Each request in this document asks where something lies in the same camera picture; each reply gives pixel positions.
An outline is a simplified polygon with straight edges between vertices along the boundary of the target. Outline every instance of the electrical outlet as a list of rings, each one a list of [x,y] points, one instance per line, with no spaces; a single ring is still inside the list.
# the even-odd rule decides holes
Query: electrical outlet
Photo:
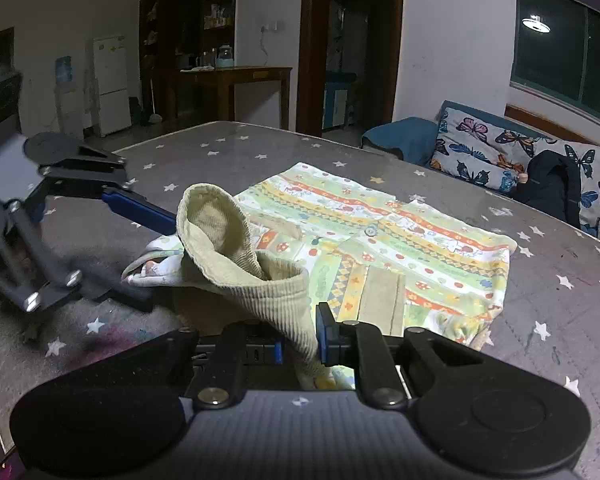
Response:
[[[263,32],[277,32],[278,31],[278,21],[275,22],[267,22],[262,26]]]

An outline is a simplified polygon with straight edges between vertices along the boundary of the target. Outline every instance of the gray mattress with stars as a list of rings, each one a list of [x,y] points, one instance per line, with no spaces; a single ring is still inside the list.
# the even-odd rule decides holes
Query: gray mattress with stars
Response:
[[[181,190],[208,182],[237,194],[299,161],[427,204],[519,243],[504,311],[483,352],[563,384],[587,405],[592,433],[577,472],[600,480],[600,242],[525,205],[406,162],[273,128],[215,122],[120,151],[135,190],[176,211]],[[102,202],[49,197],[43,236],[60,255],[97,256],[122,270],[156,235]],[[37,322],[0,306],[0,428],[24,391],[62,372],[172,330],[168,308],[141,316],[80,301]]]

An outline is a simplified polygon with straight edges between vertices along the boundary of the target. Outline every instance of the beige corduroy fabric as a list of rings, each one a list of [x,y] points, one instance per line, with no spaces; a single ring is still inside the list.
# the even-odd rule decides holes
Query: beige corduroy fabric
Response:
[[[251,247],[247,217],[231,195],[213,184],[194,184],[180,201],[176,228],[191,263],[206,280],[286,336],[298,351],[303,372],[325,373],[316,357],[307,272]]]

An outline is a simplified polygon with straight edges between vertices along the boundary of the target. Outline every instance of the dark jacket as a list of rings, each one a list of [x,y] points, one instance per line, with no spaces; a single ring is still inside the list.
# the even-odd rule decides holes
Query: dark jacket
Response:
[[[529,180],[513,198],[580,228],[580,168],[569,157],[545,150],[528,164]]]

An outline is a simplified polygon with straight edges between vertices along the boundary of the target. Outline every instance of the doorway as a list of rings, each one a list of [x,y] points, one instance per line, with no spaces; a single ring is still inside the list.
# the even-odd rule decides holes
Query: doorway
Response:
[[[302,0],[297,131],[355,144],[391,122],[401,35],[402,0]]]

